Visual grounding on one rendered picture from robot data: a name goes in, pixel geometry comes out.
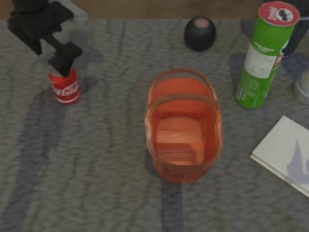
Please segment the white book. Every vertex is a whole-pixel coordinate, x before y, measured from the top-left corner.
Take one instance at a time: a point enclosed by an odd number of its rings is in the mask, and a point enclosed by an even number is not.
[[[309,197],[309,130],[282,116],[251,158]]]

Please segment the coca-cola can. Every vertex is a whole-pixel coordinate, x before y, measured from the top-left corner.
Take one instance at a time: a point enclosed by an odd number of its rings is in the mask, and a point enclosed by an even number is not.
[[[74,104],[81,98],[81,89],[74,69],[71,69],[68,77],[61,76],[57,71],[51,71],[49,72],[49,80],[55,96],[61,104]]]

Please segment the green cylinder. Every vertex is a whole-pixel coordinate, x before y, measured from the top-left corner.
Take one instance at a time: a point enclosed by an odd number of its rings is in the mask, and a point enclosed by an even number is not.
[[[294,6],[281,1],[270,1],[259,8],[236,91],[240,106],[255,109],[264,103],[299,18]]]

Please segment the table surface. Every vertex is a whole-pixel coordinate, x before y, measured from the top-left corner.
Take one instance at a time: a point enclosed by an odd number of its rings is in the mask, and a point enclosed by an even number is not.
[[[204,53],[183,45],[187,20],[93,20],[58,35],[84,49],[75,68],[81,101],[56,102],[43,44],[37,57],[0,22],[1,232],[308,232],[309,200],[250,159],[286,115],[309,128],[309,108],[291,94],[305,68],[306,37],[284,60],[267,102],[233,100],[252,20],[216,20]],[[221,159],[198,181],[161,180],[146,148],[148,87],[162,71],[205,74],[223,114]]]

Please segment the black ball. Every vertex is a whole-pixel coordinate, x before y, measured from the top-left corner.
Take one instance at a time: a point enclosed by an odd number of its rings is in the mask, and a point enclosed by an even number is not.
[[[214,23],[199,16],[190,20],[184,30],[184,41],[189,48],[202,52],[210,48],[216,38]]]

